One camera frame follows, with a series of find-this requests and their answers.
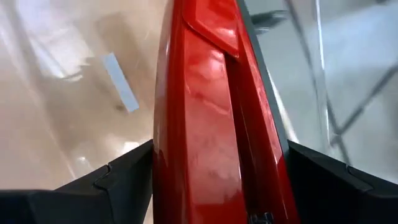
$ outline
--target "glossy red plastic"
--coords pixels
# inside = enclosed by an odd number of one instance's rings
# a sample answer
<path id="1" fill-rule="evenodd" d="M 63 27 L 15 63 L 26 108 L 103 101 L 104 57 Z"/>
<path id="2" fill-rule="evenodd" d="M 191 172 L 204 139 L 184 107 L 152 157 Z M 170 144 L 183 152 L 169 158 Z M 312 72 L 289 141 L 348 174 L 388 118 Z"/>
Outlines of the glossy red plastic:
<path id="1" fill-rule="evenodd" d="M 235 1 L 168 7 L 155 101 L 155 223 L 247 223 L 247 214 L 264 212 L 299 223 Z"/>

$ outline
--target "tiled floor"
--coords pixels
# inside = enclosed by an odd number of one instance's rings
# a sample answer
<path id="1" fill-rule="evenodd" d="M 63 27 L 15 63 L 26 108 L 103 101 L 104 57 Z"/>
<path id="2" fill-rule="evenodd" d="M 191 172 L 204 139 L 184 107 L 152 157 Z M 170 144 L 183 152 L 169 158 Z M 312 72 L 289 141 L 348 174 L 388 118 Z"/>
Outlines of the tiled floor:
<path id="1" fill-rule="evenodd" d="M 165 0 L 0 1 L 0 189 L 54 189 L 152 138 Z M 101 61 L 114 52 L 139 109 Z"/>
<path id="2" fill-rule="evenodd" d="M 251 14 L 286 9 L 281 0 L 245 1 Z M 298 140 L 398 184 L 398 1 L 319 0 L 323 74 L 315 1 L 289 1 L 315 76 L 323 78 L 327 97 L 321 98 L 330 102 L 324 119 L 333 144 L 325 147 L 322 142 L 312 70 L 290 18 L 258 39 Z"/>

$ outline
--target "shiny floor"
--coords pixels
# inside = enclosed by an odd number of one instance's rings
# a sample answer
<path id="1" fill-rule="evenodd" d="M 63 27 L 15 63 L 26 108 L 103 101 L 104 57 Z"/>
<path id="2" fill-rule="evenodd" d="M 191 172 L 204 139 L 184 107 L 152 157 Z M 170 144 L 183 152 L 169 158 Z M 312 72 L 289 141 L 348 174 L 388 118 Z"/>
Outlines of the shiny floor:
<path id="1" fill-rule="evenodd" d="M 165 0 L 0 1 L 0 189 L 55 189 L 152 138 Z M 114 52 L 139 109 L 102 63 Z"/>
<path id="2" fill-rule="evenodd" d="M 312 67 L 293 17 L 257 38 L 298 141 L 398 184 L 398 1 L 245 2 L 251 14 L 295 9 Z"/>

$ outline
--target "floor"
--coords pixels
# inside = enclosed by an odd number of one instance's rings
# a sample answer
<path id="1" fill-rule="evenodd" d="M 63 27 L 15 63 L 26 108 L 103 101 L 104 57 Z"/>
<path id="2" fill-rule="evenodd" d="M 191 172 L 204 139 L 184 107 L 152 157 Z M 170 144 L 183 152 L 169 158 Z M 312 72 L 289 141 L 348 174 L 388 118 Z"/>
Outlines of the floor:
<path id="1" fill-rule="evenodd" d="M 164 7 L 0 1 L 0 189 L 55 189 L 152 138 Z M 105 70 L 111 52 L 138 110 L 127 112 Z"/>
<path id="2" fill-rule="evenodd" d="M 398 184 L 398 1 L 245 2 L 295 9 L 257 38 L 297 140 Z"/>

